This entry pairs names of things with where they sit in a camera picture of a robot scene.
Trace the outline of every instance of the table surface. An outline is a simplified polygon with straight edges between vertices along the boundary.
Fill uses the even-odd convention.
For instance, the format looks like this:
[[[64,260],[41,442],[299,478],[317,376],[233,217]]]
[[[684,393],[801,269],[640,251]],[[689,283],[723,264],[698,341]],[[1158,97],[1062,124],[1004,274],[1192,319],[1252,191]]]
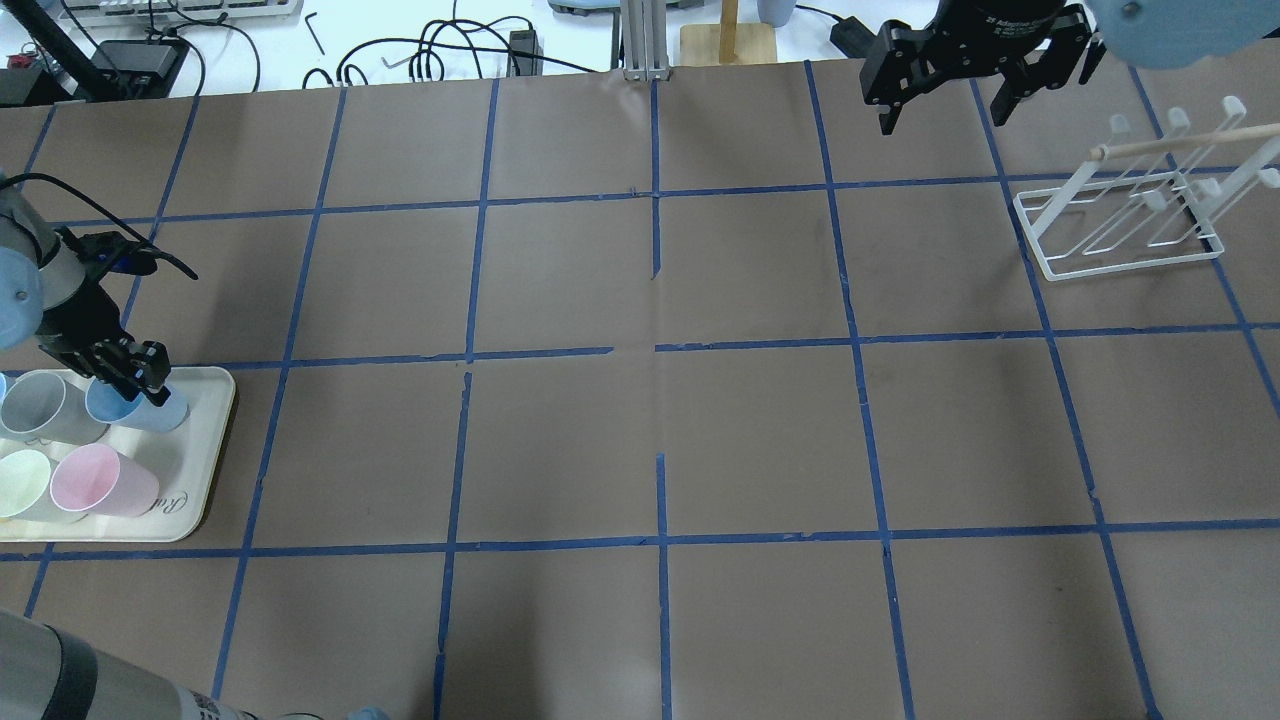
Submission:
[[[876,29],[890,17],[900,18],[914,26],[922,26],[933,17],[937,3],[932,0],[870,0],[854,3],[851,0],[815,0],[810,5],[833,13],[856,14],[868,27]],[[261,90],[293,90],[302,86],[302,76],[314,67],[324,67],[333,73],[343,53],[360,42],[375,37],[417,37],[428,20],[448,18],[452,12],[449,0],[305,0],[302,12],[287,18],[242,19],[237,26],[251,33],[262,56]],[[324,46],[320,54],[315,41],[307,32],[302,15],[319,13],[311,24]],[[489,22],[503,15],[524,15],[534,20],[548,56],[567,60],[588,68],[605,68],[612,42],[612,19],[608,14],[590,17],[556,13],[547,0],[461,0],[458,17]],[[741,22],[758,22],[755,4],[750,0],[740,3]],[[667,14],[667,46],[672,61],[680,61],[680,27],[692,23],[719,22],[719,4],[707,3],[700,8],[685,10],[672,9]],[[796,10],[782,28],[778,28],[778,60],[820,60],[842,58],[831,45],[832,20],[824,15]],[[504,32],[520,29],[522,23],[509,22],[498,26]],[[74,27],[65,27],[68,35],[81,49],[92,54],[92,46]],[[95,40],[141,38],[138,28],[91,28]],[[244,92],[253,83],[253,56],[244,40],[238,35],[218,28],[188,28],[183,35],[196,44],[209,61],[206,95],[224,92]],[[12,17],[0,17],[0,49],[17,53],[27,42],[23,28]],[[394,63],[410,54],[410,50],[397,45],[383,45],[362,51],[355,61],[369,76],[374,85],[407,82],[403,67],[396,70],[383,68],[381,59]],[[445,51],[449,78],[474,78],[475,64],[471,55],[463,51]],[[506,72],[506,58],[499,54],[483,56],[481,68],[485,77]],[[544,73],[561,74],[575,72],[568,68],[545,64]],[[172,96],[188,96],[196,90],[198,79],[197,63],[192,58]]]
[[[1280,119],[1277,59],[891,138],[849,60],[0,113],[201,274],[108,291],[239,388],[195,534],[5,546],[0,605],[268,717],[1271,719],[1274,197],[1062,283],[1009,202],[1115,111]]]

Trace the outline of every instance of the wooden dowel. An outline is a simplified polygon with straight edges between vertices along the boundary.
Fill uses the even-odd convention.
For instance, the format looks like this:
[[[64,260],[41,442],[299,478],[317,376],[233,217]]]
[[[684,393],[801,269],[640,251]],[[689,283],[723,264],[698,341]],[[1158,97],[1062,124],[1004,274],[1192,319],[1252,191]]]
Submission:
[[[1116,145],[1115,147],[1100,145],[1089,151],[1089,160],[1094,163],[1114,160],[1116,158],[1137,158],[1153,152],[1175,152],[1178,150],[1192,150],[1204,145],[1224,145],[1228,142],[1243,142],[1245,140],[1267,140],[1280,136],[1280,123],[1268,126],[1253,126],[1248,128],[1235,128],[1222,132],[1207,132],[1204,135],[1192,135],[1174,140],[1152,140],[1149,142],[1132,142],[1129,145]]]
[[[721,64],[730,65],[737,54],[737,0],[721,3]]]

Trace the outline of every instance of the gray cup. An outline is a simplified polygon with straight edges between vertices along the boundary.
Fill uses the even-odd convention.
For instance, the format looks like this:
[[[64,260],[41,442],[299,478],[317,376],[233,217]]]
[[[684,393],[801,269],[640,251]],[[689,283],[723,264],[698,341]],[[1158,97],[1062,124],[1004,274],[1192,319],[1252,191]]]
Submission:
[[[760,15],[760,22],[773,27],[787,24],[795,9],[796,0],[755,0],[755,12]]]
[[[102,437],[108,425],[90,418],[82,389],[56,373],[36,370],[18,378],[0,401],[0,428],[20,441],[86,445]]]

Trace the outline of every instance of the sticker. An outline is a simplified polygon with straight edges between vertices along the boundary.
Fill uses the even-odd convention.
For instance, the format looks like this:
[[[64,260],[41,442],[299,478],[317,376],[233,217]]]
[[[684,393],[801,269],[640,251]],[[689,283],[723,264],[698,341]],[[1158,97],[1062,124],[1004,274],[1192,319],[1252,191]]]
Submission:
[[[178,717],[180,720],[259,720],[257,715],[233,710],[195,691],[179,685],[173,688],[178,691]]]
[[[1012,40],[1019,37],[1028,37],[1030,35],[1039,32],[1053,18],[1042,18],[1038,20],[1019,22],[1019,20],[1006,20],[1002,18],[988,17],[987,24],[993,26],[988,29],[991,29],[996,37]]]

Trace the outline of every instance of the white table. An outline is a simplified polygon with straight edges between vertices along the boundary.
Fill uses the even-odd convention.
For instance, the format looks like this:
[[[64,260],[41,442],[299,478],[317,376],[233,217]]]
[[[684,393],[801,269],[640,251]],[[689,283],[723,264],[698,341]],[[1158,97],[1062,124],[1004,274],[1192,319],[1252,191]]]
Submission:
[[[812,0],[812,4],[826,10],[845,15],[854,13],[873,31],[890,17],[900,18],[920,27],[933,17],[936,0]],[[333,73],[342,55],[360,42],[375,37],[398,36],[417,37],[422,26],[434,18],[448,18],[451,0],[305,0],[301,13],[287,18],[264,18],[236,20],[241,28],[253,36],[262,56],[261,90],[292,90],[301,87],[302,76],[312,67],[323,67]],[[324,45],[325,55],[320,54],[311,33],[307,32],[302,15],[319,13],[311,24]],[[461,0],[458,17],[489,22],[502,15],[525,15],[534,20],[543,51],[558,58],[595,69],[605,69],[612,41],[612,17],[599,13],[591,17],[577,17],[556,13],[547,0]],[[741,3],[741,20],[756,22],[755,3]],[[667,14],[668,47],[673,64],[680,64],[680,27],[689,23],[714,23],[719,20],[719,3],[708,0],[701,8],[686,10],[672,9]],[[804,59],[842,58],[828,41],[832,20],[824,15],[796,10],[791,20],[778,28],[778,60],[792,61]],[[499,26],[503,35],[522,27],[520,22]],[[74,27],[68,35],[92,54],[92,47]],[[137,28],[90,28],[99,41],[143,37]],[[253,56],[248,45],[239,35],[221,28],[192,27],[183,31],[184,37],[200,47],[209,63],[205,94],[244,92],[253,82]],[[495,46],[497,41],[480,40],[477,44]],[[0,17],[0,50],[5,54],[17,53],[27,42],[26,31],[12,17]],[[457,44],[456,33],[447,31],[440,35],[442,42]],[[399,60],[412,53],[412,46],[384,44],[360,51],[355,63],[369,76],[371,83],[408,82],[404,67],[388,70],[383,68],[381,58]],[[470,53],[442,51],[449,78],[475,77],[475,64]],[[506,70],[506,55],[490,53],[481,56],[481,67],[486,77],[500,76]],[[575,72],[547,63],[547,74]],[[172,95],[192,95],[196,90],[197,63],[192,56],[182,70]],[[312,79],[312,86],[321,82]]]

